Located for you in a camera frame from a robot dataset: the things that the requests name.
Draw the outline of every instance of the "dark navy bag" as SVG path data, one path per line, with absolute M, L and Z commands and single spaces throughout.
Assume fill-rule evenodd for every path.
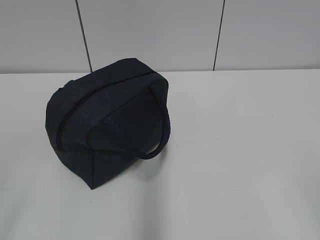
M 159 73 L 136 58 L 119 60 L 53 94 L 45 120 L 50 144 L 68 169 L 97 188 L 165 147 L 167 96 Z

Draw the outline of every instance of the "bag handle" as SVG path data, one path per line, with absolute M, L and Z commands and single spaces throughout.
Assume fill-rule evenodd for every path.
M 165 98 L 163 97 L 163 94 L 161 91 L 154 85 L 149 87 L 150 91 L 152 92 L 153 97 L 155 98 L 162 116 L 162 136 L 159 145 L 156 147 L 155 150 L 153 150 L 150 153 L 144 153 L 140 152 L 139 150 L 135 149 L 127 140 L 124 131 L 121 129 L 121 127 L 116 123 L 116 120 L 109 115 L 105 118 L 104 123 L 108 126 L 111 134 L 113 137 L 118 140 L 124 149 L 131 155 L 136 156 L 140 159 L 152 159 L 155 156 L 157 156 L 162 149 L 166 146 L 170 132 L 171 132 L 171 126 L 170 126 L 170 118 L 169 113 L 167 109 L 167 103 L 165 101 Z

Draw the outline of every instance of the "fabric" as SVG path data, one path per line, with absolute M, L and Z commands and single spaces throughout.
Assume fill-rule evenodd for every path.
M 67 168 L 97 188 L 161 152 L 171 131 L 167 96 L 168 81 L 159 73 L 136 58 L 119 60 L 53 94 L 45 120 L 50 144 Z

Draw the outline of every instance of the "zipper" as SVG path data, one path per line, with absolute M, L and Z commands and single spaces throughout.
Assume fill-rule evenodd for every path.
M 149 74 L 154 74 L 155 72 L 152 71 L 152 72 L 147 72 L 147 73 L 144 73 L 144 74 L 141 74 L 141 75 L 138 75 L 138 76 L 134 76 L 134 77 L 131 77 L 131 78 L 127 78 L 127 79 L 124 79 L 123 81 L 126 81 L 126 80 L 129 80 L 129 79 L 132 79 L 132 78 L 136 78 L 136 77 L 141 77 L 141 76 L 145 76 L 145 75 L 149 75 Z M 56 133 L 56 147 L 58 148 L 58 150 L 60 151 L 64 151 L 65 148 L 62 144 L 62 133 L 64 132 L 64 128 L 68 122 L 68 120 L 71 118 L 71 116 L 76 112 L 77 109 L 79 109 L 81 107 L 81 105 L 83 105 L 89 98 L 91 98 L 93 95 L 95 95 L 97 92 L 111 86 L 111 85 L 114 85 L 114 84 L 117 84 L 119 82 L 122 82 L 122 81 L 117 81 L 117 82 L 113 82 L 113 83 L 110 83 L 110 84 L 107 84 L 107 85 L 104 85 L 104 86 L 101 86 L 101 87 L 98 87 L 90 92 L 88 92 L 86 95 L 84 95 L 79 101 L 77 101 L 73 107 L 64 115 L 63 119 L 61 120 L 60 124 L 59 124 L 59 127 L 58 127 L 58 130 L 57 130 L 57 133 Z

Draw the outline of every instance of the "table surface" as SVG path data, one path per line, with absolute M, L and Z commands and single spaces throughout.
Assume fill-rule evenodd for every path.
M 1 240 L 320 239 L 320 70 L 163 72 L 167 147 L 95 190 L 44 128 L 83 75 L 0 75 Z

